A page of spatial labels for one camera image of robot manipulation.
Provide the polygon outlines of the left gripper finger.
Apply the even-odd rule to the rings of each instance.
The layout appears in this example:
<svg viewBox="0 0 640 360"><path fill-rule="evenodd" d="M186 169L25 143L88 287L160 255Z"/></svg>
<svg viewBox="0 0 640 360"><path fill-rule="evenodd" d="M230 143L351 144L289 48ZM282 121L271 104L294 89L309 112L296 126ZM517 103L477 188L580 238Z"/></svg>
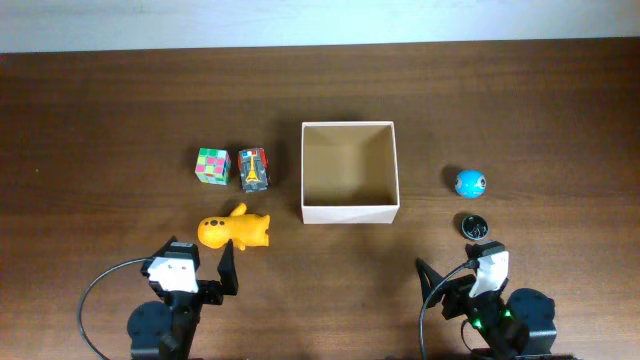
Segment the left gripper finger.
<svg viewBox="0 0 640 360"><path fill-rule="evenodd" d="M186 259L200 264L198 246L194 243L180 242L175 236L158 250L158 256L164 258Z"/></svg>
<svg viewBox="0 0 640 360"><path fill-rule="evenodd" d="M239 290L238 278L234 262L234 245L229 240L217 267L220 276L221 292L224 295L235 296Z"/></svg>

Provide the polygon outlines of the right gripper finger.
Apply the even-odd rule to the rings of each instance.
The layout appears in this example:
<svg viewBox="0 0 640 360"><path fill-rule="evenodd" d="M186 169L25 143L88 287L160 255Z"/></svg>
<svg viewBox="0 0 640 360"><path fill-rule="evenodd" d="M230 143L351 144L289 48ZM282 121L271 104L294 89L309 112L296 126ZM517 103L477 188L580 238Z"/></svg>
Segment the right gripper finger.
<svg viewBox="0 0 640 360"><path fill-rule="evenodd" d="M447 280L421 258L416 259L415 266L420 280L422 300L429 299L429 304L439 303L447 288Z"/></svg>
<svg viewBox="0 0 640 360"><path fill-rule="evenodd" d="M503 252L505 246L498 241L490 240L486 242L478 242L475 244L467 244L465 246L465 252L469 258L481 258L485 256L491 256L496 253Z"/></svg>

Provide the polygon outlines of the multicoloured puzzle cube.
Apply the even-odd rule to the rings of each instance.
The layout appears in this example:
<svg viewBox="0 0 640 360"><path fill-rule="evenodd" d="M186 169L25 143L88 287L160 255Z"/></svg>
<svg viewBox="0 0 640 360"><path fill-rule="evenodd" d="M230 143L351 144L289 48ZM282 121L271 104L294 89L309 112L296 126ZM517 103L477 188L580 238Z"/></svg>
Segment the multicoloured puzzle cube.
<svg viewBox="0 0 640 360"><path fill-rule="evenodd" d="M200 148L194 173L203 183L224 185L229 183L231 159L223 149Z"/></svg>

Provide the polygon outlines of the red grey toy truck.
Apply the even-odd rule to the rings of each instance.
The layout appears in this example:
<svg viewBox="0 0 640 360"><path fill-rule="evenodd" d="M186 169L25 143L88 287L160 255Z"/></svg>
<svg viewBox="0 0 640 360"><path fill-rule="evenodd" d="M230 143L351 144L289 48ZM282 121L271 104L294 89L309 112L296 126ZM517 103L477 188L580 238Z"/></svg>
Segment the red grey toy truck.
<svg viewBox="0 0 640 360"><path fill-rule="evenodd" d="M263 148L241 150L238 153L238 167L244 192L260 192L269 188L268 159Z"/></svg>

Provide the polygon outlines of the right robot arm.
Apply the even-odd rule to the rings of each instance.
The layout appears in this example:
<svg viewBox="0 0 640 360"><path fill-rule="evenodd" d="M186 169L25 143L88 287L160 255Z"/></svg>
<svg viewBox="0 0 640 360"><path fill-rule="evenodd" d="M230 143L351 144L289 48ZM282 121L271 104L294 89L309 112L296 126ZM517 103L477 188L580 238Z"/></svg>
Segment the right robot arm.
<svg viewBox="0 0 640 360"><path fill-rule="evenodd" d="M465 251L467 260L445 276L416 260L423 300L419 321L440 304L444 319L462 316L487 344L470 351L474 359L552 359L554 300L530 288L502 298L510 258L504 244L484 241L468 244Z"/></svg>

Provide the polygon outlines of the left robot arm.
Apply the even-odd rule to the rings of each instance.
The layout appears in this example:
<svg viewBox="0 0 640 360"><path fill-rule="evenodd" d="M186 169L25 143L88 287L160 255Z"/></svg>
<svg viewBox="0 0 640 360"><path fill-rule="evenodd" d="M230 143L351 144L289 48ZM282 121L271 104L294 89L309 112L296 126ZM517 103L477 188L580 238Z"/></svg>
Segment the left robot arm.
<svg viewBox="0 0 640 360"><path fill-rule="evenodd" d="M175 237L143 261L141 274L159 299L138 306L129 317L133 359L188 359L202 307L219 306L238 293L231 241L218 264L218 280L198 280L199 266L198 246Z"/></svg>

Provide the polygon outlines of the black round cap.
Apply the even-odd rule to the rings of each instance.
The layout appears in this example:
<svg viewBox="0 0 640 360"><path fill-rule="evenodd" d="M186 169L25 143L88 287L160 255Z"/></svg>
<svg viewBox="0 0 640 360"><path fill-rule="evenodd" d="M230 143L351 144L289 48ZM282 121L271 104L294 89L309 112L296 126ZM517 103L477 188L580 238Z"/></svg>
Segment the black round cap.
<svg viewBox="0 0 640 360"><path fill-rule="evenodd" d="M483 217L471 214L462 220L461 233L468 240L480 241L489 234L489 225Z"/></svg>

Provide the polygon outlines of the orange toy animal figure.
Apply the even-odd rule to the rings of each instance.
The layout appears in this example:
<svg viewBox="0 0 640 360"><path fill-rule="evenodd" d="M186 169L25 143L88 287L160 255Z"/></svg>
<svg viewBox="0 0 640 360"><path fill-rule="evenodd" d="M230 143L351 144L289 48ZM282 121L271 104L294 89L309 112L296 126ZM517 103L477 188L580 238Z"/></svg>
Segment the orange toy animal figure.
<svg viewBox="0 0 640 360"><path fill-rule="evenodd" d="M197 228L198 240L212 249L224 247L229 240L235 248L244 251L247 247L267 247L271 218L247 212L245 203L240 203L226 217L207 217Z"/></svg>

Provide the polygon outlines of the blue ball with eyes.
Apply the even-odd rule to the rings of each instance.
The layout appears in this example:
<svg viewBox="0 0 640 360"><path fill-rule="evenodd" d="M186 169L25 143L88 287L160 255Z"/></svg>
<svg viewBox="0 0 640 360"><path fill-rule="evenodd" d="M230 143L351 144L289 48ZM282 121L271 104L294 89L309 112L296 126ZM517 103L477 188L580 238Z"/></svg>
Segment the blue ball with eyes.
<svg viewBox="0 0 640 360"><path fill-rule="evenodd" d="M486 184L486 178L481 172L464 170L456 176L454 189L461 197L474 199L484 194Z"/></svg>

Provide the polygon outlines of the open beige cardboard box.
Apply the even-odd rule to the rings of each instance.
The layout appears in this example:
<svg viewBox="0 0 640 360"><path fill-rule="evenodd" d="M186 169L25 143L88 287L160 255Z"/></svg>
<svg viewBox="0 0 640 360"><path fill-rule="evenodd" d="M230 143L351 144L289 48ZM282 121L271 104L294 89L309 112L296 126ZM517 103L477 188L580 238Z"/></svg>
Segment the open beige cardboard box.
<svg viewBox="0 0 640 360"><path fill-rule="evenodd" d="M305 224L391 224L400 204L393 122L301 124Z"/></svg>

